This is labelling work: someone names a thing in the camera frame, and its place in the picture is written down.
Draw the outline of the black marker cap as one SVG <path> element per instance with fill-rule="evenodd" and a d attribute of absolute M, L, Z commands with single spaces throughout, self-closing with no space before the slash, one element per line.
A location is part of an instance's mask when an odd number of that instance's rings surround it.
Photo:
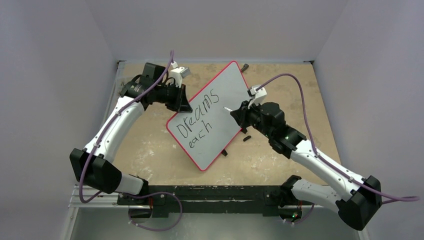
<path fill-rule="evenodd" d="M 251 135 L 248 135 L 248 136 L 246 136 L 245 138 L 243 138 L 243 141 L 244 142 L 246 142 L 247 140 L 249 140 L 249 139 L 251 139 L 252 138 L 252 136 Z"/>

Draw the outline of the red framed whiteboard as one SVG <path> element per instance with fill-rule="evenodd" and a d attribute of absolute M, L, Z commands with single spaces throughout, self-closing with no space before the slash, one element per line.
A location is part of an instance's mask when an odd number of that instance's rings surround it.
<path fill-rule="evenodd" d="M 249 99 L 248 84 L 236 61 L 228 63 L 189 100 L 191 113 L 176 113 L 166 128 L 197 168 L 205 171 L 240 132 L 227 107 Z"/>

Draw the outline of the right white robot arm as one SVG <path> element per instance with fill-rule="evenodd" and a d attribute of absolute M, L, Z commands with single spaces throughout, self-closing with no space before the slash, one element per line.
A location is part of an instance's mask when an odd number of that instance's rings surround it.
<path fill-rule="evenodd" d="M 312 184 L 301 177 L 287 180 L 280 196 L 288 204 L 307 201 L 328 208 L 354 230 L 362 231 L 382 206 L 381 182 L 374 176 L 357 174 L 313 147 L 304 134 L 289 126 L 285 113 L 275 102 L 249 106 L 243 101 L 229 114 L 243 129 L 252 127 L 268 139 L 271 148 L 301 164 L 326 182 Z"/>

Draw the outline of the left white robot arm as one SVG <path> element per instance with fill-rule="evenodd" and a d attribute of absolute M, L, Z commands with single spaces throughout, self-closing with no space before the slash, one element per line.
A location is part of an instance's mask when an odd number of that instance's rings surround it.
<path fill-rule="evenodd" d="M 148 201 L 148 181 L 122 173 L 113 161 L 124 137 L 150 105 L 160 103 L 176 113 L 193 111 L 183 84 L 190 73 L 188 67 L 175 61 L 167 66 L 146 63 L 141 74 L 123 85 L 112 113 L 98 133 L 82 149 L 74 148 L 70 153 L 81 202 L 88 202 L 83 196 L 84 185 L 100 193 L 127 194 L 138 205 Z"/>

